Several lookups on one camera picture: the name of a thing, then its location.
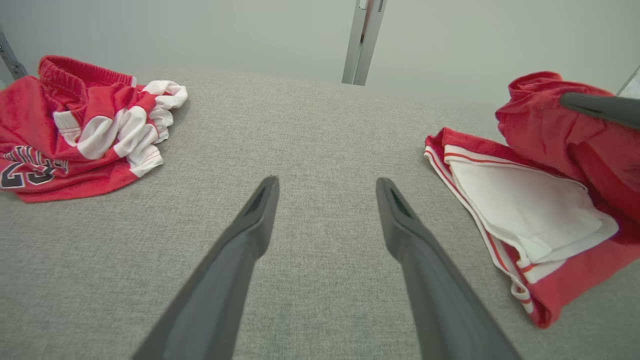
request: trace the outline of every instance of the printed number 23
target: printed number 23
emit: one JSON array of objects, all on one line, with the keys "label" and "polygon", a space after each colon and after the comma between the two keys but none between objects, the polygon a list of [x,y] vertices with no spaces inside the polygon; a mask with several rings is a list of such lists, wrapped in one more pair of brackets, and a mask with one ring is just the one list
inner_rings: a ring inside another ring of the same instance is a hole
[{"label": "printed number 23", "polygon": [[24,187],[24,176],[26,176],[26,181],[32,185],[40,185],[44,184],[51,179],[53,179],[53,168],[47,167],[44,172],[14,172],[16,168],[19,168],[23,163],[12,163],[7,166],[2,171],[2,183],[0,184],[0,188],[23,188]]}]

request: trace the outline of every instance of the gray wall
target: gray wall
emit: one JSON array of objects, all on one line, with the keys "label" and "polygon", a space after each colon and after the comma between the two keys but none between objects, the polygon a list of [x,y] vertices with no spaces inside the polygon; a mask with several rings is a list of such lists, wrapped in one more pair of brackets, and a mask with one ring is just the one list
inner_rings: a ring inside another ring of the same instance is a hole
[{"label": "gray wall", "polygon": [[615,94],[638,65],[639,0],[388,0],[366,86],[500,105],[530,72]]},{"label": "gray wall", "polygon": [[46,54],[135,75],[230,68],[339,82],[353,0],[2,0],[0,24],[35,75]]}]

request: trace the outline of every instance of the white fabric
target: white fabric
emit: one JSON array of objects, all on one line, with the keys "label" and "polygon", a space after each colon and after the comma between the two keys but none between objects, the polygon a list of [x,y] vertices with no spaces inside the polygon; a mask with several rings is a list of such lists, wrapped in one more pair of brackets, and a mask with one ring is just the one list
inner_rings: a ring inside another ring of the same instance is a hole
[{"label": "white fabric", "polygon": [[[137,83],[132,79],[132,86]],[[170,109],[179,108],[188,94],[184,86],[173,81],[151,81],[142,91],[156,96],[156,106],[149,114],[140,106],[120,109],[110,119],[96,116],[81,129],[71,111],[55,112],[53,118],[60,135],[87,159],[97,160],[113,146],[119,157],[127,158],[131,172],[140,177],[163,163],[154,145],[169,137],[168,127],[173,125]],[[147,124],[147,118],[154,125]]]},{"label": "white fabric", "polygon": [[447,160],[456,187],[484,228],[532,263],[569,258],[618,231],[615,220],[595,209],[575,181],[506,163]]},{"label": "white fabric", "polygon": [[53,121],[66,143],[75,147],[77,145],[76,139],[82,133],[82,129],[76,118],[71,115],[71,111],[55,111],[53,113]]},{"label": "white fabric", "polygon": [[184,104],[188,97],[187,88],[173,81],[155,80],[145,86],[142,91],[158,95],[156,106],[149,113],[149,118],[158,130],[158,139],[155,143],[161,143],[169,137],[167,128],[173,125],[173,114],[169,110],[179,108]]}]

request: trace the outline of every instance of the gray tabletop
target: gray tabletop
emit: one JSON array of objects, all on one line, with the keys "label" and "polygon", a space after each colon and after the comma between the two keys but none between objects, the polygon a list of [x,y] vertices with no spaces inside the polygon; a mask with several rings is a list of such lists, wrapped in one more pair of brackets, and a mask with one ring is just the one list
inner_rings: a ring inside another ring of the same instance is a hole
[{"label": "gray tabletop", "polygon": [[639,262],[533,326],[476,225],[423,159],[443,126],[500,140],[493,106],[225,71],[171,79],[189,100],[164,165],[113,193],[23,204],[0,194],[3,357],[129,356],[260,180],[280,177],[237,358],[415,358],[375,180],[390,177],[525,359],[637,359]]}]

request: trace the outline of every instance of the red fabric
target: red fabric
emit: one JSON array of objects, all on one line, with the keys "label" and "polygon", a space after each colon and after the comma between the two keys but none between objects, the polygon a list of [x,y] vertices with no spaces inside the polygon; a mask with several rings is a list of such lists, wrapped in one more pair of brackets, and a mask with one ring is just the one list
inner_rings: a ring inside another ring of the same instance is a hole
[{"label": "red fabric", "polygon": [[640,222],[640,131],[563,108],[566,92],[613,96],[554,72],[523,76],[495,113],[498,129],[518,155],[581,182]]},{"label": "red fabric", "polygon": [[[149,113],[156,95],[131,86],[132,76],[61,56],[42,58],[38,74],[40,79],[26,76],[0,95],[2,190],[41,202],[99,195],[136,180],[113,148],[90,160],[63,136],[77,139],[92,118],[114,119],[134,105]],[[71,111],[77,126],[56,126],[53,113],[61,111]]]},{"label": "red fabric", "polygon": [[[444,146],[455,145],[479,154],[513,161],[526,167],[540,168],[554,175],[563,175],[562,172],[554,168],[537,164],[519,155],[510,147],[484,138],[459,133],[446,127],[436,136],[427,137],[425,144],[434,150],[434,155],[444,164],[445,168],[440,169],[440,171],[451,172],[444,160]],[[550,160],[549,163],[561,162]],[[518,269],[520,277],[524,280],[527,289],[531,293],[534,304],[534,311],[529,316],[539,327],[546,328],[554,323],[560,317],[563,306],[588,289],[605,281],[633,260],[640,258],[639,222],[619,209],[610,206],[598,192],[591,192],[590,196],[598,210],[607,213],[616,220],[620,230],[607,241],[567,259],[560,268],[535,284],[526,282],[525,277],[522,275],[522,272],[530,270],[529,266],[525,269],[519,269],[516,265],[519,259],[518,252],[503,243],[509,258],[499,258],[499,261],[501,264],[504,264],[503,261],[510,261]]]}]

